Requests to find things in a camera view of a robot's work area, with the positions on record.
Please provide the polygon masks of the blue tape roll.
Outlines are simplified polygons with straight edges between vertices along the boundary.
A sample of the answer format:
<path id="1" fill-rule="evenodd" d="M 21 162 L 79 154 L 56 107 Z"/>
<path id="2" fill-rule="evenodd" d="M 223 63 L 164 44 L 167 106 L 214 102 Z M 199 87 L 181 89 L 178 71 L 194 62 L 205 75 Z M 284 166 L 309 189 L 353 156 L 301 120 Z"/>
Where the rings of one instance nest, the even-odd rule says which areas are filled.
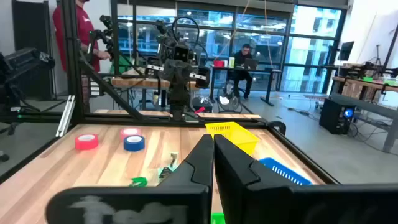
<path id="1" fill-rule="evenodd" d="M 140 135 L 126 136 L 124 138 L 124 150 L 126 151 L 141 151 L 145 149 L 145 138 Z"/>

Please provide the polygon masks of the yellow plastic basket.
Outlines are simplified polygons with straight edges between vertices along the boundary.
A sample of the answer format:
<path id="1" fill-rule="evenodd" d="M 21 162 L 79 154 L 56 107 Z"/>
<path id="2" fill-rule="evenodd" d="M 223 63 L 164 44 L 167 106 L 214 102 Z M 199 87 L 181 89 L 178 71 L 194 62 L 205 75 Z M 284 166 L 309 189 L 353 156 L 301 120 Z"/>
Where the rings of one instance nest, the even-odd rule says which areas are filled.
<path id="1" fill-rule="evenodd" d="M 252 132 L 235 122 L 208 123 L 205 124 L 208 134 L 223 135 L 226 139 L 238 146 L 242 151 L 250 156 L 254 154 L 259 138 Z"/>

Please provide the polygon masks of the red tape roll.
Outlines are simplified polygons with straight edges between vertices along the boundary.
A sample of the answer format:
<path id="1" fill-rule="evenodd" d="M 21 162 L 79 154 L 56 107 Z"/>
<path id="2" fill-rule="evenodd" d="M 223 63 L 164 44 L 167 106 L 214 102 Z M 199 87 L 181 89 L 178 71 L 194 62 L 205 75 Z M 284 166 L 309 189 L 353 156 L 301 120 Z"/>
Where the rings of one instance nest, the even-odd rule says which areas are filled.
<path id="1" fill-rule="evenodd" d="M 97 134 L 82 134 L 75 138 L 75 149 L 80 151 L 91 150 L 98 146 Z"/>

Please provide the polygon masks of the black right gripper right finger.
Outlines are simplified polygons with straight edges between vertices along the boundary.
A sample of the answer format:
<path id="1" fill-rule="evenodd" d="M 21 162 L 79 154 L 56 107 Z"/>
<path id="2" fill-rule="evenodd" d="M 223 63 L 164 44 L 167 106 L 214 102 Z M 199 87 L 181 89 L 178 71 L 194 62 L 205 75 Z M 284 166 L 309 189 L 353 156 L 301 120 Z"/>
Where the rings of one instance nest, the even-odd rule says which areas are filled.
<path id="1" fill-rule="evenodd" d="M 298 185 L 216 134 L 226 224 L 398 224 L 398 184 Z"/>

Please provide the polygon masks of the pink tape roll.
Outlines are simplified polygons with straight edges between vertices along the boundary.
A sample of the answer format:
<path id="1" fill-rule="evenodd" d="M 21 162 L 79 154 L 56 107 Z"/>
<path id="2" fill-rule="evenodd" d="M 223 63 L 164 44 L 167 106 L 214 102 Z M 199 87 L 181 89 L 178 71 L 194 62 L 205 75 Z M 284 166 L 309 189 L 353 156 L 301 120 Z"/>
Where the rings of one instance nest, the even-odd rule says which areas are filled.
<path id="1" fill-rule="evenodd" d="M 126 137 L 133 135 L 141 135 L 141 130 L 133 127 L 127 127 L 120 130 L 120 139 L 122 141 L 124 141 Z"/>

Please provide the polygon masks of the green mini stapler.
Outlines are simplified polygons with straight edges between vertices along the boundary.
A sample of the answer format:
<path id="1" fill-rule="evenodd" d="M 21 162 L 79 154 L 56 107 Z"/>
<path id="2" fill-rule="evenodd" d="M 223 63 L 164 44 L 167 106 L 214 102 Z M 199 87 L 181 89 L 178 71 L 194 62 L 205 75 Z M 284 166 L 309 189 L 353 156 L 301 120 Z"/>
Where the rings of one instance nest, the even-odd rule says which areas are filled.
<path id="1" fill-rule="evenodd" d="M 130 187 L 146 187 L 147 179 L 145 177 L 133 177 L 131 179 Z"/>

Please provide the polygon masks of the black computer monitor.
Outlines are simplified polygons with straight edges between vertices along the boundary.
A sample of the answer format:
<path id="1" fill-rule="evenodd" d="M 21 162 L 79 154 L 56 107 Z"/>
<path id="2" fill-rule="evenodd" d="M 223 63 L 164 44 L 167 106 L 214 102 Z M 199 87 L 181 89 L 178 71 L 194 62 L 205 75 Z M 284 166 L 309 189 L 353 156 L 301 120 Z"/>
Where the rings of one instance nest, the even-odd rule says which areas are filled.
<path id="1" fill-rule="evenodd" d="M 354 41 L 351 42 L 343 42 L 340 48 L 340 54 L 338 60 L 340 61 L 348 61 L 349 56 L 351 54 L 352 48 L 354 45 Z"/>

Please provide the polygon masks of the black computer tower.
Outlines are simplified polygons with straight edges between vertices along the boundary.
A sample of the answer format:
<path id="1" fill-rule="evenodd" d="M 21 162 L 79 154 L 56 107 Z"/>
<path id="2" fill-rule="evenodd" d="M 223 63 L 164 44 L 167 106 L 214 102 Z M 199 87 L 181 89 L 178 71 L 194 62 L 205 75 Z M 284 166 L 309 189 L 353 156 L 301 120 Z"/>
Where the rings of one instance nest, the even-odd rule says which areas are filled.
<path id="1" fill-rule="evenodd" d="M 319 125 L 331 134 L 347 134 L 354 116 L 355 106 L 342 105 L 329 98 L 324 100 Z"/>

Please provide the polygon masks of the wooden workbench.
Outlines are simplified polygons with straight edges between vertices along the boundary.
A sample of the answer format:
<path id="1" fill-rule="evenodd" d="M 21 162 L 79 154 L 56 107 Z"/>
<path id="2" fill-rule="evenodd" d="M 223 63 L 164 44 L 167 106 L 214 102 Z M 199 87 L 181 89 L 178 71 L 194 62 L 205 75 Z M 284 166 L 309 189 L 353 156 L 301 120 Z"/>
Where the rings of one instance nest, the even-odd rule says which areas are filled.
<path id="1" fill-rule="evenodd" d="M 133 76 L 133 78 L 115 77 L 111 80 L 112 85 L 128 87 L 135 86 L 137 88 L 158 88 L 158 79 L 152 77 L 143 79 L 134 69 L 124 72 L 123 75 L 130 75 Z"/>

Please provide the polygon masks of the silver aluminium extrusion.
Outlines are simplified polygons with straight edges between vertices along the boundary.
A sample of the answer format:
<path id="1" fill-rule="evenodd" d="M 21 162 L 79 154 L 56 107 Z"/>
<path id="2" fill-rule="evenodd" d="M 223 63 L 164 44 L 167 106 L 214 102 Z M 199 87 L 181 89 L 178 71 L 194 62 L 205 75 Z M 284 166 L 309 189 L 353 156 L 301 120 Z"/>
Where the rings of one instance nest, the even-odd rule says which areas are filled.
<path id="1" fill-rule="evenodd" d="M 55 134 L 57 138 L 61 138 L 67 133 L 74 107 L 75 107 L 75 95 L 69 95 Z"/>

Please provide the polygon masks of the black office desk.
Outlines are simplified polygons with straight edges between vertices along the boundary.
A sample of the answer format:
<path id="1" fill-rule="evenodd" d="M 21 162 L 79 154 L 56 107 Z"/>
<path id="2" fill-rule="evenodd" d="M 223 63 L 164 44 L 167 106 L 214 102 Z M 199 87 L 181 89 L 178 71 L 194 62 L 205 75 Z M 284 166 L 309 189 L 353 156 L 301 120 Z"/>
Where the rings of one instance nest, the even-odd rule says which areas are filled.
<path id="1" fill-rule="evenodd" d="M 215 67 L 214 65 L 212 65 L 211 66 L 211 78 L 210 78 L 210 95 L 209 95 L 209 99 L 212 103 L 215 102 L 213 94 L 214 94 L 214 89 L 215 89 L 215 71 L 216 70 L 259 72 L 259 73 L 268 74 L 269 79 L 268 79 L 268 83 L 267 83 L 266 96 L 261 97 L 261 100 L 263 102 L 267 103 L 269 106 L 274 106 L 274 104 L 269 101 L 270 94 L 271 94 L 272 79 L 273 79 L 274 74 L 281 73 L 280 70 L 276 70 L 273 68 L 265 68 L 264 70 L 256 70 L 256 69 L 253 70 L 253 69 L 243 69 L 243 68 Z"/>

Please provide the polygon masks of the grey laptop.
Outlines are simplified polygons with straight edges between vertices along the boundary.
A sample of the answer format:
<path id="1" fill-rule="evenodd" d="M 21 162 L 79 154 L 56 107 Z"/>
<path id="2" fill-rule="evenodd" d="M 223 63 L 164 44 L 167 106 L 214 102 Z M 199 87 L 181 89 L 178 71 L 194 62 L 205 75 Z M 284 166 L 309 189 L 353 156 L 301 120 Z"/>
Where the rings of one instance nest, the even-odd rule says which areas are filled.
<path id="1" fill-rule="evenodd" d="M 258 60 L 252 58 L 246 58 L 243 67 L 248 70 L 256 70 L 258 65 Z"/>

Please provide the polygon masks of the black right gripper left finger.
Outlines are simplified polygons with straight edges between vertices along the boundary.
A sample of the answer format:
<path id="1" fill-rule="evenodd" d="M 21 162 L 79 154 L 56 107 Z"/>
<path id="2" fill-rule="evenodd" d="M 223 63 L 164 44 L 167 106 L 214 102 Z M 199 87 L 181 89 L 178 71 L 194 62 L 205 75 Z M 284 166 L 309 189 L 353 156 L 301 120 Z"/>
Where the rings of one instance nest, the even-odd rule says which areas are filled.
<path id="1" fill-rule="evenodd" d="M 156 186 L 74 187 L 54 195 L 48 224 L 210 224 L 214 143 L 203 135 Z"/>

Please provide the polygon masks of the person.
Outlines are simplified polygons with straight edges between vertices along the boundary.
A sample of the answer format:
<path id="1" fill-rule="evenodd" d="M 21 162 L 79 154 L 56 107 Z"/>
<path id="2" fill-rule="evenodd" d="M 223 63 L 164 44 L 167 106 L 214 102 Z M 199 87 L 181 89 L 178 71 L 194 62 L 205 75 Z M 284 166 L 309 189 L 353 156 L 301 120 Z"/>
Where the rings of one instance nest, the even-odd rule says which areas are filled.
<path id="1" fill-rule="evenodd" d="M 237 67 L 243 65 L 246 59 L 252 59 L 251 46 L 249 44 L 244 44 L 241 50 L 234 54 L 234 66 Z M 244 91 L 243 99 L 247 101 L 251 91 L 252 76 L 249 72 L 240 70 L 233 72 L 232 79 L 234 81 L 234 94 L 236 97 L 239 97 L 239 82 L 241 80 L 246 80 L 246 89 Z"/>
<path id="2" fill-rule="evenodd" d="M 93 24 L 84 10 L 83 6 L 86 2 L 90 0 L 75 0 L 76 2 L 76 21 L 77 21 L 77 28 L 78 28 L 78 38 L 81 42 L 81 47 L 84 50 L 88 50 L 88 46 L 90 44 L 90 31 L 94 31 Z M 52 14 L 52 19 L 55 27 L 55 36 L 58 45 L 58 51 L 60 53 L 60 60 L 62 62 L 63 71 L 66 72 L 66 53 L 65 53 L 65 46 L 64 40 L 65 35 L 63 33 L 63 21 L 61 17 L 61 8 L 57 6 Z M 94 50 L 93 50 L 93 58 L 92 58 L 92 65 L 95 69 L 95 72 L 100 71 L 100 60 L 107 60 L 110 59 L 111 55 L 99 49 L 98 42 L 94 42 Z"/>

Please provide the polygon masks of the grey workbench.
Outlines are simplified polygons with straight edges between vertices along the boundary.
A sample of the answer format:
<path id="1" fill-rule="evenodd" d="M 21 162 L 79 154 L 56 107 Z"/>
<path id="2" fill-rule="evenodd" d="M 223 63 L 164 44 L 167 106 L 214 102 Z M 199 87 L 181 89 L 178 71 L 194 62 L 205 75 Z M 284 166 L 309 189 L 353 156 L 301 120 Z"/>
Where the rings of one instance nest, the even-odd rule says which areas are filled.
<path id="1" fill-rule="evenodd" d="M 336 90 L 333 89 L 335 87 L 335 84 L 333 84 L 331 88 L 330 98 L 332 100 L 335 100 L 341 104 L 351 104 L 359 109 L 372 112 L 392 120 L 392 123 L 390 125 L 381 125 L 377 124 L 376 121 L 365 119 L 363 116 L 360 116 L 359 113 L 356 113 L 356 118 L 358 118 L 359 120 L 387 131 L 387 137 L 386 140 L 384 141 L 382 150 L 384 152 L 390 152 L 396 139 L 398 139 L 398 110 L 393 110 L 384 106 L 360 100 L 358 98 L 342 95 L 342 92 L 347 84 L 359 84 L 362 87 L 370 87 L 376 90 L 380 90 L 381 93 L 385 93 L 387 91 L 393 91 L 398 93 L 398 86 L 389 85 L 387 83 L 381 83 L 381 82 L 365 82 L 360 79 L 345 78 L 345 77 L 332 77 L 332 80 L 333 82 L 339 83 L 338 86 L 336 86 Z"/>

